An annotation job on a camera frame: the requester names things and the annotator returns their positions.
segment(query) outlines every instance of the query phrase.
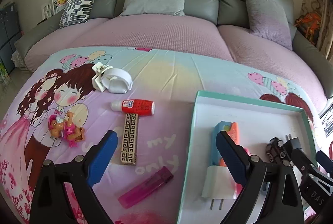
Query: pink bow tie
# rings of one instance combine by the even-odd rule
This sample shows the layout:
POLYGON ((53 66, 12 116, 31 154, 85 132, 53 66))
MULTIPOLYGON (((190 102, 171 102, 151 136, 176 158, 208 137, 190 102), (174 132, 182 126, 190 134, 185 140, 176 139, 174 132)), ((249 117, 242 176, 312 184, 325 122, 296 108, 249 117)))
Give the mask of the pink bow tie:
POLYGON ((61 115, 61 114, 63 114, 63 111, 55 110, 55 111, 54 111, 54 114, 61 115))

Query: cartoon couple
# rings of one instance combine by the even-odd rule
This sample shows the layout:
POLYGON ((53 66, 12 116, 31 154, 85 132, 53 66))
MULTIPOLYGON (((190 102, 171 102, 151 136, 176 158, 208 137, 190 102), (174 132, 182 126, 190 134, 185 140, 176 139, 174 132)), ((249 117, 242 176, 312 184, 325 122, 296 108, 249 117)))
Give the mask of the cartoon couple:
POLYGON ((94 91, 92 64, 84 64, 67 73, 61 69, 49 71, 25 95, 17 109, 20 119, 0 138, 0 180, 11 199, 34 191, 46 156, 55 142, 48 130, 51 114, 64 115, 68 107, 94 91), (49 110, 52 102, 57 107, 49 110), (29 128, 35 128, 25 147, 29 128), (32 160, 31 173, 27 168, 32 160))

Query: gray cabinet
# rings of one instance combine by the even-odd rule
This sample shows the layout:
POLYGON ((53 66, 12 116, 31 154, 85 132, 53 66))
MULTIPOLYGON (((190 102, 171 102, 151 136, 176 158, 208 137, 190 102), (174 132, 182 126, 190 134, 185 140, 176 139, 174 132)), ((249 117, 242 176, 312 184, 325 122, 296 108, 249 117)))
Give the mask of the gray cabinet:
POLYGON ((21 30, 14 3, 0 9, 0 59, 8 73, 15 65, 12 55, 16 51, 14 43, 21 38, 21 30))
POLYGON ((0 49, 0 59, 8 73, 15 68, 14 63, 12 62, 12 54, 13 51, 9 42, 0 49))

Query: white clip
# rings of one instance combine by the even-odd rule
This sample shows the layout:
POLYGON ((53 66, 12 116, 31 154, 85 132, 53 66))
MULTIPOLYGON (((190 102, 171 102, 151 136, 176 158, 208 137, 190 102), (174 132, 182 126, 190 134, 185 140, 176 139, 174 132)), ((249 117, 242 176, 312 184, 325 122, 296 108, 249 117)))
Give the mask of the white clip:
POLYGON ((125 70, 102 63, 96 63, 92 69, 96 73, 92 79, 96 90, 104 92, 108 89, 110 93, 127 93, 132 89, 132 77, 125 70))

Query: gray leather sofa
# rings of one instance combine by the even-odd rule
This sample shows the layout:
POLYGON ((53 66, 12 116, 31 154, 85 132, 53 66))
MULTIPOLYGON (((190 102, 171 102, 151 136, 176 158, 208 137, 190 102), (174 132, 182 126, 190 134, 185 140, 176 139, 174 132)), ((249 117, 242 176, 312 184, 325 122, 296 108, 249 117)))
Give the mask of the gray leather sofa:
MULTIPOLYGON (((333 97, 333 66, 292 26, 294 23, 293 1, 275 0, 283 6, 291 28, 294 52, 304 60, 318 77, 327 99, 333 97)), ((122 12, 124 0, 95 0, 91 18, 112 19, 122 12)), ((220 25, 234 25, 249 28, 249 19, 245 0, 185 0, 185 15, 198 17, 220 25)), ((15 46, 23 58, 39 40, 59 29, 61 12, 39 24, 21 39, 15 46)))

